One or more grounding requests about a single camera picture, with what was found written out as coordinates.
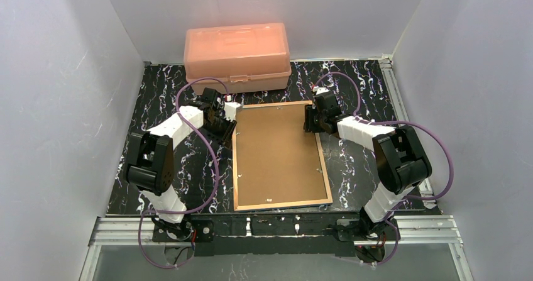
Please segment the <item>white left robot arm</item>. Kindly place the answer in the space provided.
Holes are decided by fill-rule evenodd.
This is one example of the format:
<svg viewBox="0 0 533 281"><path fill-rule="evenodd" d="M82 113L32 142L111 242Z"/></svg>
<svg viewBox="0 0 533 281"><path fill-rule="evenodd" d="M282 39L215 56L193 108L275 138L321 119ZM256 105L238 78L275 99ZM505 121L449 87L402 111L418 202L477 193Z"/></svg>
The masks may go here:
<svg viewBox="0 0 533 281"><path fill-rule="evenodd" d="M123 177L151 202L162 221L179 224L190 213L173 188L175 149L200 129L207 133L206 143L217 141L229 146L240 109L241 104L231 101L230 96L206 88L159 125L131 132Z"/></svg>

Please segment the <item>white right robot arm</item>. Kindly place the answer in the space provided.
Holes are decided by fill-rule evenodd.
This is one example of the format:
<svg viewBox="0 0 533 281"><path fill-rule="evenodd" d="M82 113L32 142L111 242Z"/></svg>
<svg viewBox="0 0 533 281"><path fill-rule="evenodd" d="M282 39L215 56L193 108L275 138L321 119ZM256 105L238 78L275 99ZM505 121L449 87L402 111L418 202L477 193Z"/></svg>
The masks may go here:
<svg viewBox="0 0 533 281"><path fill-rule="evenodd" d="M314 89L313 98L312 104L304 107L304 131L335 135L374 153L380 183L360 211L361 220L370 224L386 220L393 208L432 173L415 129L371 124L345 114L334 93L323 87Z"/></svg>

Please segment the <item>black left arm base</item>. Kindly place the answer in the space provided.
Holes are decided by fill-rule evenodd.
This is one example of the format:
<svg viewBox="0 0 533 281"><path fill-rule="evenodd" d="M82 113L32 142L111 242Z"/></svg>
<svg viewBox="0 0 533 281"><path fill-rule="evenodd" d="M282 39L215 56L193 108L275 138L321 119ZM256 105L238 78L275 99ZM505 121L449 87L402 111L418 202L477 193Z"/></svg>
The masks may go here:
<svg viewBox="0 0 533 281"><path fill-rule="evenodd" d="M214 239L214 223L211 220L184 218L180 224L172 224L152 217L151 221L154 224L152 240L166 245L165 252L171 252L173 265L189 260L194 255L196 244L210 243Z"/></svg>

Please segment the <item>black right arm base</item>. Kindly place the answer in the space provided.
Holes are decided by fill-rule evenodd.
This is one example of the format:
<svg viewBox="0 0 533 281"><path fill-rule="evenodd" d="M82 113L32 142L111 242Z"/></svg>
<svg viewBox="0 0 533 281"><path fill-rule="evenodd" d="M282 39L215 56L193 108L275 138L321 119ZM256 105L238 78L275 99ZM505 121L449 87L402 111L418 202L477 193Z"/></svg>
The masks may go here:
<svg viewBox="0 0 533 281"><path fill-rule="evenodd" d="M373 266L388 262L397 251L401 239L395 219L378 223L368 223L364 219L339 219L332 228L339 241L367 242L354 244L355 255L360 262Z"/></svg>

